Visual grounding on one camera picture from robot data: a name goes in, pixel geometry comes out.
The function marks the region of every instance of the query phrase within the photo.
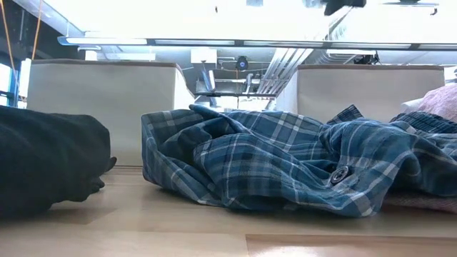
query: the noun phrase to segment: crumpled clothing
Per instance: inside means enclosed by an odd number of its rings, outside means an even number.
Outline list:
[[[84,201],[111,169],[109,131],[86,115],[0,106],[0,218],[33,216]]]
[[[143,175],[201,204],[364,217],[393,189],[457,196],[457,134],[401,119],[190,109],[141,117]]]

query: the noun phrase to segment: black jacket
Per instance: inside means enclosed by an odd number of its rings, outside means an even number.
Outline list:
[[[86,115],[0,106],[0,218],[84,201],[112,168],[109,131]]]

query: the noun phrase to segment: ceiling light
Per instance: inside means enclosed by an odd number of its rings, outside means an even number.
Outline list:
[[[156,45],[175,46],[234,46],[234,40],[188,40],[188,39],[157,39]]]
[[[421,44],[420,50],[457,50],[457,44]]]
[[[363,42],[332,42],[331,48],[335,49],[409,49],[411,44],[397,43],[363,43]]]
[[[244,41],[245,46],[321,48],[322,41]]]
[[[327,54],[375,55],[376,51],[357,49],[327,49]]]
[[[65,37],[57,38],[62,45],[147,45],[145,39],[115,39],[115,38],[91,38],[91,37]]]
[[[100,51],[100,46],[80,46],[78,47],[78,51]]]

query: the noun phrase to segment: light wood floor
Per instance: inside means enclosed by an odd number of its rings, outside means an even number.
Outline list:
[[[84,203],[0,223],[0,256],[457,256],[457,216],[390,209],[372,218],[200,206],[114,170]]]

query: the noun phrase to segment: orange cord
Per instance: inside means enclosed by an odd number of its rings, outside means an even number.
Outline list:
[[[6,24],[6,14],[5,14],[5,6],[4,6],[3,0],[0,0],[0,6],[1,6],[1,15],[3,17],[3,24],[5,26],[6,44],[8,45],[9,60],[11,62],[11,68],[13,69],[14,83],[16,84],[16,88],[18,88],[19,87],[19,78],[17,77],[16,69],[14,67],[13,51],[11,50],[11,41],[9,40],[9,31],[8,31],[8,25]],[[36,45],[38,43],[38,35],[39,35],[40,24],[41,24],[42,6],[43,6],[43,0],[40,0],[40,5],[38,8],[38,24],[36,25],[34,48],[32,50],[32,55],[31,55],[32,60],[35,59]],[[26,102],[25,97],[23,97],[23,96],[18,96],[18,97],[21,99],[21,101]]]
[[[8,25],[6,25],[5,6],[3,4],[3,0],[0,0],[0,6],[1,6],[1,15],[3,16],[3,24],[5,26],[6,43],[8,45],[9,60],[11,62],[12,69],[15,71],[14,61],[13,61],[13,51],[11,50],[11,43],[10,43],[10,40],[9,40]]]
[[[38,44],[38,34],[40,32],[40,25],[41,25],[41,7],[43,6],[43,0],[40,0],[40,5],[38,7],[38,23],[36,24],[36,32],[35,32],[35,41],[34,41],[34,50],[31,53],[31,59],[35,59],[35,51],[36,45]]]

